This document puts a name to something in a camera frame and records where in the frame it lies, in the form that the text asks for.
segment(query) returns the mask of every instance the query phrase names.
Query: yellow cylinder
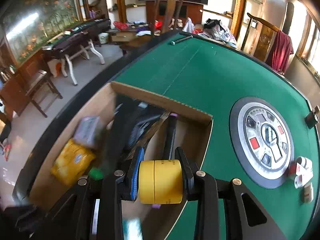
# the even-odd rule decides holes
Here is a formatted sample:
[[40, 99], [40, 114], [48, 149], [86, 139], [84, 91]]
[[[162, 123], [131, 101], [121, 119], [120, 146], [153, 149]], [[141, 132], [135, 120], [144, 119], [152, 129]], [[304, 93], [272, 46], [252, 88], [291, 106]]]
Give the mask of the yellow cylinder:
[[179, 160], [141, 162], [139, 168], [139, 196], [141, 203], [181, 203], [182, 194], [183, 182]]

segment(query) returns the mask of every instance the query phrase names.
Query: floral wall painting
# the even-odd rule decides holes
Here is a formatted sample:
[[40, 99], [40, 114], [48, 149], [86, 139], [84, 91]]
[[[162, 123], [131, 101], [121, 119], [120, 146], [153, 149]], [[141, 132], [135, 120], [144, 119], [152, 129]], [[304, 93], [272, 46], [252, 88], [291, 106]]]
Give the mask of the floral wall painting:
[[74, 0], [16, 0], [2, 18], [18, 64], [78, 21]]

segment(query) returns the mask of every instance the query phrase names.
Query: maroon towel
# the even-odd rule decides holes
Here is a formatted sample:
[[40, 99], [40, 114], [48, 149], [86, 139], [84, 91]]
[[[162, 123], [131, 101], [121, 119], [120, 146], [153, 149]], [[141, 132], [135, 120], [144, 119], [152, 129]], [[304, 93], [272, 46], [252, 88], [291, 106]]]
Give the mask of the maroon towel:
[[287, 70], [289, 56], [293, 54], [290, 36], [279, 31], [268, 55], [266, 63], [276, 71]]

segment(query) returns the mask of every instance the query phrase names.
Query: yellow plastic bag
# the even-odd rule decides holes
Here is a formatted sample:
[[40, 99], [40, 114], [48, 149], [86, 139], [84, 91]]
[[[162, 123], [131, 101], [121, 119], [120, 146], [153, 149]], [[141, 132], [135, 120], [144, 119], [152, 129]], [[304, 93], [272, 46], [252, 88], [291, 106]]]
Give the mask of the yellow plastic bag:
[[73, 185], [96, 156], [70, 139], [51, 168], [51, 173], [67, 186]]

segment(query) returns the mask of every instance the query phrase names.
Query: curved white leg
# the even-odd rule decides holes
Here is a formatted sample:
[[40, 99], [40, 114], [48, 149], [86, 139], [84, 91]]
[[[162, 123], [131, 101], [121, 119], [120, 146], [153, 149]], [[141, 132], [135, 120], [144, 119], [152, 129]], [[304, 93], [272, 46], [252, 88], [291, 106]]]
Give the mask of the curved white leg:
[[105, 64], [102, 54], [94, 48], [92, 40], [89, 40], [89, 46], [90, 46], [90, 50], [99, 57], [101, 64]]
[[66, 60], [64, 58], [61, 59], [61, 72], [64, 77], [68, 76], [66, 73]]
[[87, 52], [87, 50], [86, 50], [86, 49], [84, 48], [84, 46], [82, 46], [82, 45], [80, 45], [80, 48], [81, 48], [82, 52], [84, 53], [85, 58], [86, 58], [87, 60], [89, 60], [90, 57], [89, 57], [89, 53]]
[[70, 70], [70, 76], [71, 76], [71, 79], [72, 79], [72, 81], [73, 81], [73, 85], [78, 85], [78, 83], [77, 83], [77, 81], [76, 81], [76, 79], [75, 79], [75, 76], [74, 76], [74, 74], [73, 74], [73, 65], [72, 65], [72, 62], [71, 62], [71, 60], [70, 60], [70, 57], [69, 57], [69, 55], [65, 55], [65, 58], [66, 58], [66, 60], [67, 60], [67, 62], [68, 62], [68, 65], [69, 65], [69, 70]]

